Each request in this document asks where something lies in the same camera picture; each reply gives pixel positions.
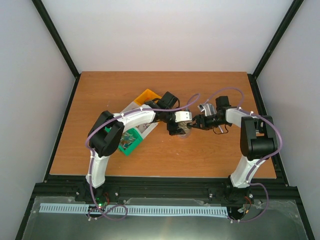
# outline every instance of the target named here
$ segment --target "wooden table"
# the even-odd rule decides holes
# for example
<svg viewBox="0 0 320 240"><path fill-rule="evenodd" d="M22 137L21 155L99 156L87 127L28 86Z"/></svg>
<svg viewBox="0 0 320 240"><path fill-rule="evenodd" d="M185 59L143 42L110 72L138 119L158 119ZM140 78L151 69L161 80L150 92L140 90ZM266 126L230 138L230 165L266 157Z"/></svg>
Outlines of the wooden table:
<svg viewBox="0 0 320 240"><path fill-rule="evenodd" d="M246 72L82 72L50 174L87 174L90 152L85 140L100 113L118 113L145 89L160 96L169 91L183 106L195 93L201 93L200 104L224 87L241 89L245 94L242 108L257 112ZM221 95L228 96L232 106L241 99L234 90ZM197 104L190 108L193 116L199 114ZM131 155L117 150L106 175L226 178L240 157L240 129L236 126L223 135L192 129L188 138L180 139L170 136L161 122ZM275 178L272 161L265 162L255 177Z"/></svg>

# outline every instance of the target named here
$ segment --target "plastic container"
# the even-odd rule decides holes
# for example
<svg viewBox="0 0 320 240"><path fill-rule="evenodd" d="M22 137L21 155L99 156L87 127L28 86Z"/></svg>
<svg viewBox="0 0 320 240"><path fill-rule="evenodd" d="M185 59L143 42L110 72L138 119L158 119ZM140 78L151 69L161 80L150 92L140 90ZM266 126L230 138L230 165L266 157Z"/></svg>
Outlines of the plastic container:
<svg viewBox="0 0 320 240"><path fill-rule="evenodd" d="M138 105L143 105L147 101L151 101L153 99L161 99L161 96L154 93L150 89L146 89L143 93L140 94L135 100L133 100Z"/></svg>
<svg viewBox="0 0 320 240"><path fill-rule="evenodd" d="M133 127L131 129L129 129L128 131L126 131L127 133L131 134L135 140L130 144L130 146L128 146L128 148L124 149L120 144L118 146L118 149L124 153L124 155L128 156L132 153L132 151L142 142L143 138L141 136L141 134L138 132L138 130Z"/></svg>

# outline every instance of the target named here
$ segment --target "white slotted strip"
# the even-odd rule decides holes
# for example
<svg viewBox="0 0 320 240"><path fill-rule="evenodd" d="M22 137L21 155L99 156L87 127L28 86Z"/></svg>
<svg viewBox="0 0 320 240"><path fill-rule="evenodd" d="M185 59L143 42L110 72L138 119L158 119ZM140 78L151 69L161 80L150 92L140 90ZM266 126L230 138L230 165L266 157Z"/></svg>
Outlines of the white slotted strip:
<svg viewBox="0 0 320 240"><path fill-rule="evenodd" d="M115 205L108 205L106 211ZM41 203L39 213L58 214L87 214L89 209L94 208L89 204L69 203ZM201 216L226 218L227 208L224 206L148 206L148 205L126 205L128 216L150 216L150 217L174 217L174 216ZM112 209L109 215L124 215L123 207Z"/></svg>

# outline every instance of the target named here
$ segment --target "object in green bin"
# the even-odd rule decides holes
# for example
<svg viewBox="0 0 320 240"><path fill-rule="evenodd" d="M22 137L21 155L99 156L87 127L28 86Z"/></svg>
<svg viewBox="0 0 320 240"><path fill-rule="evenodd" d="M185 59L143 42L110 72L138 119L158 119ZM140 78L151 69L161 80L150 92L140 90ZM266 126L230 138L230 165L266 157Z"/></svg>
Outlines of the object in green bin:
<svg viewBox="0 0 320 240"><path fill-rule="evenodd" d="M122 134L120 144L118 148L121 152L123 152L126 156L132 153L132 151L142 142L143 138L138 133L136 128L131 128L128 131Z"/></svg>

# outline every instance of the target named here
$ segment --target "vertical black post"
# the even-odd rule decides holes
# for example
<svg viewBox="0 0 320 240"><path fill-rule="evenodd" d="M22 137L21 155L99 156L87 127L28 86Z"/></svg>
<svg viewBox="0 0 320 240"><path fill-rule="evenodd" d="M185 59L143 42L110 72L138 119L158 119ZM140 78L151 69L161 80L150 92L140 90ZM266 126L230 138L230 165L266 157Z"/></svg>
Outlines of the vertical black post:
<svg viewBox="0 0 320 240"><path fill-rule="evenodd" d="M291 6L289 7L288 11L286 12L282 22L280 23L278 29L276 30L271 42L269 43L268 47L266 48L261 60L259 61L258 65L256 66L253 77L257 79L259 74L261 73L262 69L266 65L268 59L270 58L271 54L275 50L277 44L279 43L281 37L285 33L286 29L288 28L289 24L291 23L292 19L296 15L298 9L300 8L301 4L304 0L293 0Z"/></svg>
<svg viewBox="0 0 320 240"><path fill-rule="evenodd" d="M49 30L53 40L55 41L55 44L57 45L57 47L59 48L66 64L69 66L69 69L71 70L73 76L77 79L80 77L80 74L74 64L74 62L72 61L66 46L64 45L64 42L62 41L54 23L52 22L43 2L41 0L32 0L35 8L37 9L37 11L39 12L46 28Z"/></svg>

